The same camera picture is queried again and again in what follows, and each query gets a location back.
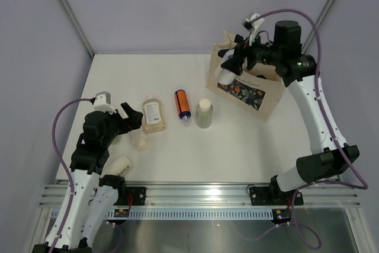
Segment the clear amber liquid bottle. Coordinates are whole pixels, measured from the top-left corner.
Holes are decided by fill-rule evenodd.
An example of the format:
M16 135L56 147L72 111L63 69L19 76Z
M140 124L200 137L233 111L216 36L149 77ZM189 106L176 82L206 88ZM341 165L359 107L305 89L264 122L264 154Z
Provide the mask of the clear amber liquid bottle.
M143 131L146 134L157 133L166 129L163 118L162 103L151 94L142 104L143 110Z

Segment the beige canvas tote bag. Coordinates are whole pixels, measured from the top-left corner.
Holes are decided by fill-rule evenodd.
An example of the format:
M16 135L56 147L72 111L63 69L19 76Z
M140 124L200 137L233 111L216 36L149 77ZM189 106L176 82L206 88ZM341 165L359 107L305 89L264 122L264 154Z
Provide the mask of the beige canvas tote bag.
M268 121L285 91L282 79L273 66L258 63L251 71L244 70L229 85L218 82L217 75L223 61L221 51L234 48L235 37L225 31L223 42L213 45L206 87L258 119Z

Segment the orange blue spray bottle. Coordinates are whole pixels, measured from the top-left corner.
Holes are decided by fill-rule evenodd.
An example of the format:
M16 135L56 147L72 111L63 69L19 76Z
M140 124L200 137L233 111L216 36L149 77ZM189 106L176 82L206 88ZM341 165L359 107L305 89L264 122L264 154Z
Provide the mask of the orange blue spray bottle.
M179 89L175 91L174 96L179 118L185 126L188 126L191 121L191 110L187 94L183 89Z

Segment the pale bottle under left arm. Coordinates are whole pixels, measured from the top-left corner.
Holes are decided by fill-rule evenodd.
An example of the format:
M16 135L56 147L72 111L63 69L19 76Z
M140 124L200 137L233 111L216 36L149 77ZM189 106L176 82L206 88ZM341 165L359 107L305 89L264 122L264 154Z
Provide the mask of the pale bottle under left arm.
M118 135L117 137L115 137L115 139L112 141L112 145L117 145L117 144L120 144L121 143L121 140L122 140L122 135Z

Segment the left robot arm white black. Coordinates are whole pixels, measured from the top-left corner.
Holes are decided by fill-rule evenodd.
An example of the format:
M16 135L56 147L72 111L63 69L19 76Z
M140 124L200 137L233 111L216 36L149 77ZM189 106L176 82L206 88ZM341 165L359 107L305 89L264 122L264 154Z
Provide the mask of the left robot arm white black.
M58 217L45 241L33 246L33 252L92 252L107 211L128 199L123 177L102 174L114 139L142 125L141 112L127 103L121 108L126 118L111 107L95 108L85 116L71 163L64 166L69 186Z

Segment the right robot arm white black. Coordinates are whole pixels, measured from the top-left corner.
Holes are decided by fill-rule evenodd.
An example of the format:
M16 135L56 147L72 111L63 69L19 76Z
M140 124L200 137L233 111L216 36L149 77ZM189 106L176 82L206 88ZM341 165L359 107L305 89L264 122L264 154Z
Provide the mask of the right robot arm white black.
M311 155L298 158L290 170L270 179L267 186L250 188L253 205L293 205L300 198L295 190L318 180L344 173L359 157L356 145L348 145L339 131L328 104L324 103L321 80L316 76L315 59L302 53L301 27L296 21L275 24L274 39L261 43L261 20L245 20L249 37L235 37L235 47L219 52L223 59L217 79L231 84L243 71L262 63L275 68L294 97L306 126Z

